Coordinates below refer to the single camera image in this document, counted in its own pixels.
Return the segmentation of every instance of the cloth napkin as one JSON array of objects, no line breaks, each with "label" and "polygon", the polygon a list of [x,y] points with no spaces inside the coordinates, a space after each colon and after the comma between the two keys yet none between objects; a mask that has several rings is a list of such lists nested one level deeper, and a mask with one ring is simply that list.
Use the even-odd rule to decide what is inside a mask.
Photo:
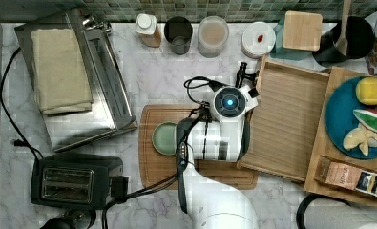
[{"label": "cloth napkin", "polygon": [[93,97],[75,32],[31,33],[35,100],[44,115],[90,111]]}]

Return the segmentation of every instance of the watermelon slice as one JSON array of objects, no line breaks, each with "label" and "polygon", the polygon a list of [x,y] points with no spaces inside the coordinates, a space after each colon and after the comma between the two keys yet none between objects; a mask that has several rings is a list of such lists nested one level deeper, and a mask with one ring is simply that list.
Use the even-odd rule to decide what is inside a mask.
[{"label": "watermelon slice", "polygon": [[377,133],[377,110],[375,109],[356,109],[353,111],[355,117],[361,122],[367,129]]}]

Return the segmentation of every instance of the wooden crate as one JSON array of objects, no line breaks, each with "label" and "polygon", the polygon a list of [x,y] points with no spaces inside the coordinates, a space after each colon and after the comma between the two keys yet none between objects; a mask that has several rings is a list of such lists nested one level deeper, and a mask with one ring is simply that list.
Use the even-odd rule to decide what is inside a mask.
[{"label": "wooden crate", "polygon": [[260,105],[240,166],[299,182],[306,179],[329,75],[262,60]]}]

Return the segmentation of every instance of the black cup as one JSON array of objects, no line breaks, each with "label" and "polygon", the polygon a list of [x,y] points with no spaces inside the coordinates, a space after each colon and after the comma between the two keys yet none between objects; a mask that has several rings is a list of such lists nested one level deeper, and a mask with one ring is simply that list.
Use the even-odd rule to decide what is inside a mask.
[{"label": "black cup", "polygon": [[186,54],[191,45],[192,25],[184,17],[173,17],[165,24],[164,36],[175,54]]},{"label": "black cup", "polygon": [[341,22],[322,36],[320,48],[313,53],[313,57],[320,65],[331,67],[348,59],[360,59],[367,56],[373,48],[375,35],[372,27],[363,18],[348,17],[346,26],[346,40],[348,41],[346,56],[341,54],[335,46],[340,33]]}]

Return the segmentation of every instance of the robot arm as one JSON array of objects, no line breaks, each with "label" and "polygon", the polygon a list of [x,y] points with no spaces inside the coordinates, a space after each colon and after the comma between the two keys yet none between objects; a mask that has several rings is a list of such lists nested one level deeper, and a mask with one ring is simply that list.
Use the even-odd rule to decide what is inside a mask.
[{"label": "robot arm", "polygon": [[258,218],[250,200],[239,190],[200,175],[189,146],[181,145],[179,158],[188,154],[179,180],[179,201],[195,229],[258,229]]},{"label": "robot arm", "polygon": [[[241,63],[238,78],[243,75]],[[202,176],[194,166],[194,159],[237,161],[246,153],[250,128],[245,113],[258,106],[257,95],[248,86],[224,85],[207,103],[206,120],[188,117],[176,126],[176,159],[178,171],[183,170],[178,180],[179,203],[195,229],[259,228],[254,207],[241,191]],[[209,121],[209,113],[215,120]]]}]

